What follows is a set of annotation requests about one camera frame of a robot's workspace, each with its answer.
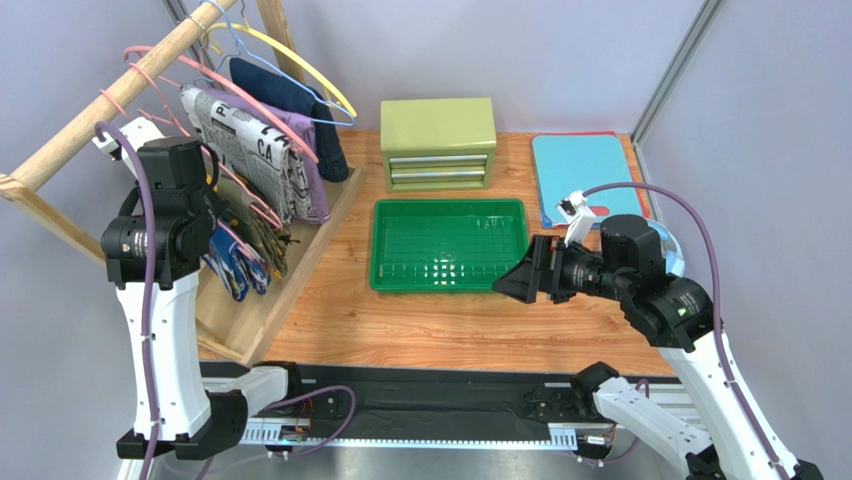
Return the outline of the yellow hanger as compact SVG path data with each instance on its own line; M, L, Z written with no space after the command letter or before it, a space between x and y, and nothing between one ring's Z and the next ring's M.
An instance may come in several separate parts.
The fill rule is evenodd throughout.
M357 118L357 112L354 109L354 107L351 105L351 103L348 101L348 99L341 93L341 91L329 79L327 79L319 70L317 70L315 67L313 67L310 63L308 63L306 60L304 60L302 57L300 57L294 50L283 45L281 42L273 39L272 37L268 36L267 34L261 32L259 30L256 30L256 29L254 29L250 26L247 26L247 25L219 22L219 23L215 23L212 26L210 26L208 28L208 31L212 32L212 31L217 30L217 29L225 29L225 28L227 28L230 31L231 36L234 38L234 41L235 41L237 49L238 49L237 55L239 55L240 53L245 53L246 55L248 55L248 56L250 56L250 57L252 57L256 60L260 60L265 65L271 67L280 76L286 78L287 80L289 80L293 84L295 84L297 87L306 91L314 100L317 100L320 104L325 105L329 108L334 108L334 109L339 110L341 112L345 112L346 115L350 119L349 122L321 120L321 123L326 123L326 124L331 124L331 125L341 125L341 126L353 126L354 125L355 119ZM263 59L263 58L255 55L254 53L252 53L248 49L248 47L245 45L245 43L241 40L241 38L236 34L236 31L244 32L244 33L246 33L246 34L248 34L248 35L250 35L250 36L252 36L256 39L261 40L265 44L269 45L272 49L274 49L277 53L284 55L287 59L293 61L298 67L300 67L302 70L307 72L311 77L313 77L315 80L317 80L323 86L323 91L325 92L325 96L324 96L323 100L321 100L320 97L317 94L315 94L310 88L308 88L307 85L303 81L296 80L292 75L286 74L281 68L274 66L273 64L266 61L265 59Z

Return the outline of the pink hanger with newspaper trousers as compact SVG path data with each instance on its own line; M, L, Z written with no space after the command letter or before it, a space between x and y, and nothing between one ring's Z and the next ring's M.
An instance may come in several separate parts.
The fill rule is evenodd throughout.
M194 68L203 75L217 81L218 83L223 85L230 93L236 95L239 98L242 98L247 104L258 110L262 118L268 120L272 126L276 127L282 133L286 134L296 144L294 150L307 155L314 164L319 163L318 156L307 142L305 142L299 135L295 133L293 129L291 129L285 122L283 122L280 118L274 115L261 102L257 101L254 97L249 95L242 88L238 87L231 80L214 72L213 70L204 66L200 62L192 60L186 56L178 55L176 60L189 67Z

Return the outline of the newspaper print trousers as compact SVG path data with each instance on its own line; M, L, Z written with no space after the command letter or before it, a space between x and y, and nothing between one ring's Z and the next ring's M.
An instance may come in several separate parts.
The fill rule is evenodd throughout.
M310 217L304 162L285 133L196 86L182 85L180 97L198 137L256 187L284 223Z

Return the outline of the green mini drawer chest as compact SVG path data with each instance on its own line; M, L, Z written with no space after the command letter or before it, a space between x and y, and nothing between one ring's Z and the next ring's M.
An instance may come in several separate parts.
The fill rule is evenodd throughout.
M497 149L488 97L385 100L380 150L386 191L484 190Z

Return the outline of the camouflage trousers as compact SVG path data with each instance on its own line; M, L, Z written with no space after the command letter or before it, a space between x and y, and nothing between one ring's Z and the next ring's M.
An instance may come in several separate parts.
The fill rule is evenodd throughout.
M224 172L220 171L214 187L219 197L228 203L223 222L245 243L251 245L266 262L270 275L283 279L289 272L287 247L291 232L286 225L274 229L266 220L250 209L243 200L242 190Z

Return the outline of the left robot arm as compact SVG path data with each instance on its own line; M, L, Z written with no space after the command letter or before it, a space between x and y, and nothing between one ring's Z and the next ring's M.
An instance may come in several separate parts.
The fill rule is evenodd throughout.
M116 444L123 460L173 453L206 460L236 446L248 421L291 388L283 362L241 367L219 377L199 359L196 300L203 257L225 202L219 165L202 141L163 137L134 147L100 122L98 140L133 163L136 184L100 244L108 280L126 317L137 404L131 429Z

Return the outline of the blue white patterned trousers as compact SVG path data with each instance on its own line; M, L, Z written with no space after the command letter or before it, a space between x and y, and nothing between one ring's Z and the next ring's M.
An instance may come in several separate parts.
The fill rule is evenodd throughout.
M217 222L204 261L233 300L244 301L250 291L267 293L271 276L266 262L222 221Z

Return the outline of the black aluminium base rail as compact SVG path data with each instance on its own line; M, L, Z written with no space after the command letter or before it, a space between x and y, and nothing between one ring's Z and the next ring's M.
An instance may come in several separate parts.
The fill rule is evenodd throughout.
M323 447L574 451L601 459L616 422L569 374L420 370L233 361L200 365L212 422L157 454L205 460L236 446L280 455ZM241 396L270 373L259 406Z

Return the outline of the green plastic tray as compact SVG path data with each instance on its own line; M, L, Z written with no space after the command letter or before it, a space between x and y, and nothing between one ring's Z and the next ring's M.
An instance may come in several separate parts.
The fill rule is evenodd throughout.
M490 293L528 247L519 199L383 199L369 285L382 294Z

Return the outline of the dark blue jeans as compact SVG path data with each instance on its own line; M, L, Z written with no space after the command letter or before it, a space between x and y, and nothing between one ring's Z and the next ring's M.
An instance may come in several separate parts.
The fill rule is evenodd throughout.
M232 81L259 102L280 110L309 117L315 130L314 152L319 159L319 173L330 182L343 182L349 177L349 166L340 144L337 127L324 98L312 87L297 85L283 76L244 59L229 60Z

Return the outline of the wooden clothes rack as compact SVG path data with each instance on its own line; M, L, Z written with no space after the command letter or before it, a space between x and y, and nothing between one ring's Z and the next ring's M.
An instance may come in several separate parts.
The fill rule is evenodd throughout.
M142 48L139 66L122 74L12 174L1 177L1 195L97 265L105 258L99 241L44 200L39 189L59 172L94 136L99 121L111 121L148 87L148 78L163 73L176 61L196 68L183 53L232 7L230 1L205 2L182 20L154 47ZM287 251L288 272L272 283L266 294L235 302L219 290L212 272L201 273L196 318L198 344L218 355L253 364L264 358L342 225L365 180L362 168L330 187L331 218L322 225L296 225L290 231L297 242Z

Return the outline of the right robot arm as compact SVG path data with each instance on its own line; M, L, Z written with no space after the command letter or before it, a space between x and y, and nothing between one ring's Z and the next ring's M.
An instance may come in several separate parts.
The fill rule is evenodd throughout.
M624 426L687 479L820 478L819 468L797 459L762 415L742 407L747 393L733 379L713 302L700 284L667 272L657 230L642 217L616 215L600 233L600 253L562 237L534 236L494 290L526 304L539 293L557 304L578 294L616 301L674 370L701 426L635 392L602 362L571 378L576 414Z

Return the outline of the light blue headphones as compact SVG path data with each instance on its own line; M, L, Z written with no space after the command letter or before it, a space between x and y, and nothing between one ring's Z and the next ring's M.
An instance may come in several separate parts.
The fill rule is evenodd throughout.
M646 223L653 228L660 237L661 252L665 260L666 272L678 277L685 273L685 260L680 243L676 237L660 222L648 218Z

